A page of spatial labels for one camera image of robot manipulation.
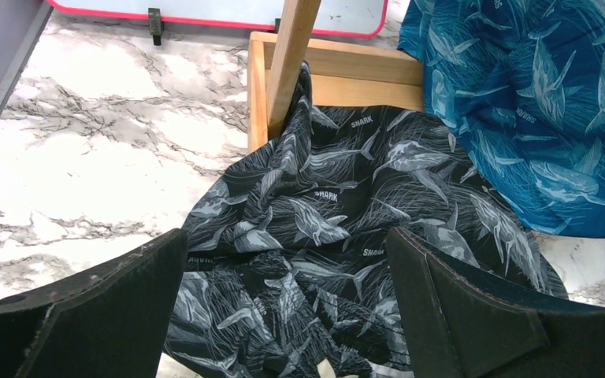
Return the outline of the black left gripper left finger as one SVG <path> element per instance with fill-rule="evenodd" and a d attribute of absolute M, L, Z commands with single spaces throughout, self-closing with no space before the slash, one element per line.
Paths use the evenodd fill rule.
<path fill-rule="evenodd" d="M 0 300 L 0 377 L 154 377 L 187 259 L 175 228 Z"/>

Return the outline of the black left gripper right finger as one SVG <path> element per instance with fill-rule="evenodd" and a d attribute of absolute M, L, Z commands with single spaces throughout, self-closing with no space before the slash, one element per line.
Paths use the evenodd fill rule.
<path fill-rule="evenodd" d="M 605 377 L 605 308 L 530 290 L 403 228 L 388 264 L 417 377 Z"/>

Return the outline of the grey camo shorts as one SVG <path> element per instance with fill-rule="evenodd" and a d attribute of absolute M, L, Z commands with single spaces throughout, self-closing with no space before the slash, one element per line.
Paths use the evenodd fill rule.
<path fill-rule="evenodd" d="M 316 107 L 303 65 L 280 138 L 225 173 L 183 229 L 165 352 L 205 377 L 410 377 L 387 261 L 402 227 L 524 287 L 567 296 L 533 237 L 436 117 Z"/>

